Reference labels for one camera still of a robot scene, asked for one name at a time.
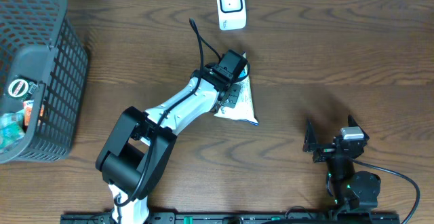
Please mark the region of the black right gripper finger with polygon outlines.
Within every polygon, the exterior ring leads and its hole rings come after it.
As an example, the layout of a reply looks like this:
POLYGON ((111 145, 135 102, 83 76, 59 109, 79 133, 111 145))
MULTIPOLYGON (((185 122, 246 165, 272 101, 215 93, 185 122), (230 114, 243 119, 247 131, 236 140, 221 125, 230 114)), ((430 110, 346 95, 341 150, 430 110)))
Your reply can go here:
POLYGON ((315 136, 315 131, 314 128, 311 124, 311 122, 309 120, 307 120, 306 123, 306 133, 305 133, 305 137, 304 137, 304 143, 303 143, 303 147, 302 150, 304 152, 314 152, 314 150, 316 150, 318 145, 316 136, 315 136))
POLYGON ((368 134, 361 128, 361 126, 355 121, 352 115, 348 115, 347 117, 349 127, 357 127, 363 134, 363 138, 367 141, 369 139, 368 134))

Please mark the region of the white blue snack bag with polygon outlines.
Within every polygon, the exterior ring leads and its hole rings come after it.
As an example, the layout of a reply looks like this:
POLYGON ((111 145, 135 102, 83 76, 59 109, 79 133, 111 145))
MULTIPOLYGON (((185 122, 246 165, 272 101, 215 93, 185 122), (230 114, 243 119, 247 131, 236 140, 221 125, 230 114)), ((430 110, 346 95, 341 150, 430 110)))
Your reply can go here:
MULTIPOLYGON (((246 58, 245 52, 243 52, 241 55, 244 58, 246 58)), ((242 77, 241 81, 236 82, 236 84, 241 86, 241 91, 240 91, 236 106, 233 109, 228 108, 228 107, 222 107, 220 105, 220 101, 221 101, 221 99, 220 99, 218 102, 219 103, 218 109, 214 114, 216 117, 248 122, 248 123, 251 123, 255 126, 258 125, 258 120, 255 118, 255 114, 254 114, 254 105, 253 105, 253 100, 252 100, 252 91, 251 91, 251 83, 250 83, 250 71, 251 71, 251 67, 250 67, 250 63, 248 62, 244 71, 241 73, 241 77, 242 77)), ((233 83, 225 80, 219 74, 217 74, 215 72, 213 72, 213 73, 216 74, 219 78, 222 78, 223 81, 225 82, 225 85, 223 88, 223 94, 224 94, 224 92, 233 83)))

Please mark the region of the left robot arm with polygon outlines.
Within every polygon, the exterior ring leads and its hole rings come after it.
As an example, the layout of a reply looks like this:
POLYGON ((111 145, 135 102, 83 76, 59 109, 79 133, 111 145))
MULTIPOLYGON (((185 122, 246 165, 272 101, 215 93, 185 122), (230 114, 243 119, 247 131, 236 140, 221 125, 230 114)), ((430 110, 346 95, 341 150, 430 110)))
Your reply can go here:
POLYGON ((216 106, 233 106, 239 83, 247 77, 246 71, 219 67, 196 70, 167 101, 145 111, 129 107, 120 115, 96 160, 113 195, 111 223, 148 219, 147 198, 164 173, 177 136, 216 106))

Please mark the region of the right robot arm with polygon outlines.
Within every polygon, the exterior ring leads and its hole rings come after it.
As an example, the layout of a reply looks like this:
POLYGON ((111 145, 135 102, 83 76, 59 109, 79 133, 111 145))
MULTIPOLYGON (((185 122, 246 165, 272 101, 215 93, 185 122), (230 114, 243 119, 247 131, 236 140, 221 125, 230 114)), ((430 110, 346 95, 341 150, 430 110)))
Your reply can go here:
POLYGON ((354 162, 364 153, 370 137, 359 127, 352 116, 348 116, 348 126, 340 129, 331 143, 318 142, 313 125, 306 124, 302 150, 313 154, 313 162, 326 163, 328 174, 326 189, 335 200, 336 209, 329 211, 334 221, 341 214, 369 213, 378 206, 380 177, 367 171, 357 172, 354 162))

